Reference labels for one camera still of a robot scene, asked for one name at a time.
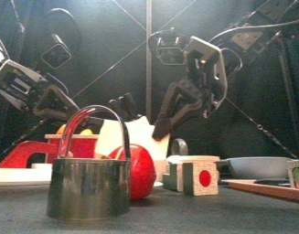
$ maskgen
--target black backdrop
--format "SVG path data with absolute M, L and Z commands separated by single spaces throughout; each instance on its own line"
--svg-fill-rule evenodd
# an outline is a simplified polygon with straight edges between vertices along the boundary
M 76 55 L 59 69 L 51 69 L 45 65 L 41 69 L 64 83 L 79 107 L 107 105 L 108 100 L 131 92 L 137 112 L 148 114 L 148 119 L 153 122 L 165 89 L 184 75 L 184 68 L 167 67 L 156 59 L 148 65 L 147 29 L 151 27 L 151 32 L 155 32 L 173 27 L 186 36 L 210 40 L 263 2 L 264 0 L 20 0 L 13 1 L 25 28 L 24 33 L 20 33 L 13 7 L 9 1 L 0 0 L 0 38 L 12 59 L 33 69 L 41 53 L 49 48 L 49 32 L 53 30 Z M 63 8 L 72 14 L 80 34 L 67 16 L 48 14 L 52 8 Z M 299 117 L 299 38 L 290 45 L 295 85 L 292 95 Z M 263 53 L 254 64 L 230 78 L 228 99 L 299 154 L 275 49 Z M 16 110 L 0 97 L 0 154 L 37 121 L 33 115 Z M 44 133 L 55 131 L 56 127 L 47 124 L 28 139 L 43 141 Z M 264 137 L 227 101 L 210 119 L 187 121 L 171 136 L 172 139 L 180 137 L 187 141 L 191 154 L 216 154 L 220 157 L 286 156 L 280 147 Z

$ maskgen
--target red apple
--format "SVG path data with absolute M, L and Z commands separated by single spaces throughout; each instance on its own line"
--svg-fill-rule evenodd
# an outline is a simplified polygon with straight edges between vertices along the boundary
M 131 199 L 147 197 L 151 193 L 155 181 L 155 168 L 148 150 L 131 144 Z M 108 155 L 109 158 L 124 159 L 121 146 Z

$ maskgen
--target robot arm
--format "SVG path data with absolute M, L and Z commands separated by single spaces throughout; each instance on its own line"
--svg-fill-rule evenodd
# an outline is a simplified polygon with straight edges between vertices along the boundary
M 296 28 L 299 30 L 299 0 L 267 0 L 256 11 L 208 42 L 191 37 L 184 47 L 178 43 L 183 39 L 178 40 L 182 35 L 173 32 L 173 28 L 165 41 L 156 39 L 156 49 L 149 38 L 149 50 L 163 64 L 184 64 L 187 67 L 187 78 L 172 83 L 164 95 L 152 134 L 155 140 L 161 140 L 191 118 L 208 117 L 218 110 L 227 91 L 226 76 L 236 70 L 239 60 L 240 63 L 250 64 L 278 38 L 278 32 L 291 25 L 295 33 Z M 152 37 L 161 37 L 164 32 L 155 33 Z M 232 51 L 232 55 L 226 54 L 222 58 L 222 48 Z
M 37 72 L 8 58 L 0 40 L 0 94 L 21 111 L 32 112 L 44 120 L 67 122 L 79 111 L 77 105 Z M 89 118 L 87 123 L 103 125 L 103 120 Z
M 187 78 L 172 83 L 164 95 L 152 138 L 159 141 L 195 116 L 207 117 L 226 96 L 227 81 L 220 49 L 198 37 L 183 49 Z

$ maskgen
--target white plate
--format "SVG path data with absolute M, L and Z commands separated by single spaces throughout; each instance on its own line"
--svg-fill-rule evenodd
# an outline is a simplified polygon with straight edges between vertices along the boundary
M 0 168 L 0 186 L 47 185 L 51 169 Z

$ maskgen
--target green object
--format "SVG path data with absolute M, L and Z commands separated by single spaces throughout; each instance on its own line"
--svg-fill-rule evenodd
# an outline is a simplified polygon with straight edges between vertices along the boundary
M 169 174 L 163 174 L 164 188 L 178 192 L 178 165 L 169 164 Z

